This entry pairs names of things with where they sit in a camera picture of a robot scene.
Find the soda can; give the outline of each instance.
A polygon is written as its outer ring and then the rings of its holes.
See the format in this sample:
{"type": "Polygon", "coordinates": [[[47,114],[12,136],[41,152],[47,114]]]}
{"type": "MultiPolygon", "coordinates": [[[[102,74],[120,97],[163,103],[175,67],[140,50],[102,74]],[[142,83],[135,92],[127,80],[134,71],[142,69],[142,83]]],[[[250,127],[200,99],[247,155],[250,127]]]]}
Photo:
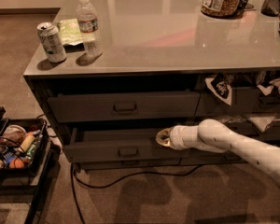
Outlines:
{"type": "Polygon", "coordinates": [[[66,59],[66,52],[59,36],[58,28],[49,21],[37,25],[38,36],[51,63],[66,59]]]}

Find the white robotic arm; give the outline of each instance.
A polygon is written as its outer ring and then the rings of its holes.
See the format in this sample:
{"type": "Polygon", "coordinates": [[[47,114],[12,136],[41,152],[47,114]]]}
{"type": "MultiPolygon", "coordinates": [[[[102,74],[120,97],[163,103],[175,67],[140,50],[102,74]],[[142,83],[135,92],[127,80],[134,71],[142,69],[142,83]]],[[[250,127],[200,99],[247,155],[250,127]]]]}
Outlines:
{"type": "Polygon", "coordinates": [[[159,144],[177,150],[198,148],[216,153],[230,150],[280,187],[280,147],[235,133],[214,119],[206,119],[198,126],[177,125],[162,130],[156,139],[159,144]]]}

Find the black cable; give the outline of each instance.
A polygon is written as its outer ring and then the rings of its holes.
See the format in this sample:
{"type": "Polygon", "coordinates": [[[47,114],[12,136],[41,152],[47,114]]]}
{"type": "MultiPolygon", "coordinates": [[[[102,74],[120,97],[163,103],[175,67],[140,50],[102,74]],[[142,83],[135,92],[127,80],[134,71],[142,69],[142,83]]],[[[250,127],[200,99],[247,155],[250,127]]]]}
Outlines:
{"type": "Polygon", "coordinates": [[[113,181],[112,183],[110,184],[107,184],[107,185],[103,185],[103,186],[94,186],[94,185],[90,185],[90,184],[87,184],[87,183],[84,183],[83,181],[81,181],[80,179],[77,178],[77,172],[75,170],[75,168],[73,168],[73,175],[76,179],[76,181],[83,185],[83,186],[86,186],[88,188],[91,188],[91,189],[105,189],[105,188],[109,188],[111,187],[112,185],[120,182],[121,180],[127,178],[127,177],[130,177],[130,176],[134,176],[134,175],[168,175],[168,176],[186,176],[186,175],[190,175],[192,174],[195,170],[199,169],[200,167],[202,167],[203,165],[197,165],[196,167],[194,167],[193,169],[191,169],[190,171],[184,173],[184,174],[169,174],[169,173],[160,173],[160,172],[153,172],[153,171],[144,171],[144,172],[138,172],[138,173],[133,173],[133,174],[129,174],[129,175],[125,175],[125,176],[122,176],[121,178],[113,181]]]}
{"type": "Polygon", "coordinates": [[[75,170],[75,168],[74,168],[74,165],[73,165],[73,163],[71,164],[71,185],[72,185],[72,192],[73,192],[73,196],[74,196],[74,200],[75,200],[75,205],[76,205],[76,208],[77,208],[77,212],[78,212],[78,215],[79,215],[79,217],[80,217],[80,220],[81,220],[81,222],[83,223],[83,224],[85,224],[85,220],[84,220],[84,218],[83,218],[83,216],[82,216],[82,213],[81,213],[81,209],[80,209],[80,207],[79,207],[79,205],[78,205],[78,202],[77,202],[77,196],[76,196],[76,191],[75,191],[75,185],[74,185],[74,173],[76,172],[76,171],[74,171],[75,170]]]}

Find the countertop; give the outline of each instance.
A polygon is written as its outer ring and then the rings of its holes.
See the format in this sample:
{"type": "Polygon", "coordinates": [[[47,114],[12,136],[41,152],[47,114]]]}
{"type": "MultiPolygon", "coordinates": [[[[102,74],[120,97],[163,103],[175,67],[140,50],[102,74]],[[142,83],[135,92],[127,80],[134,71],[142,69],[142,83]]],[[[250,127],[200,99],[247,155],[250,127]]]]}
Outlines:
{"type": "MultiPolygon", "coordinates": [[[[277,70],[279,19],[261,14],[263,1],[249,0],[254,9],[240,18],[216,19],[202,14],[202,0],[91,0],[103,55],[84,65],[84,50],[68,52],[53,64],[40,45],[24,75],[277,70]]],[[[55,21],[74,18],[77,2],[66,0],[55,21]]]]}

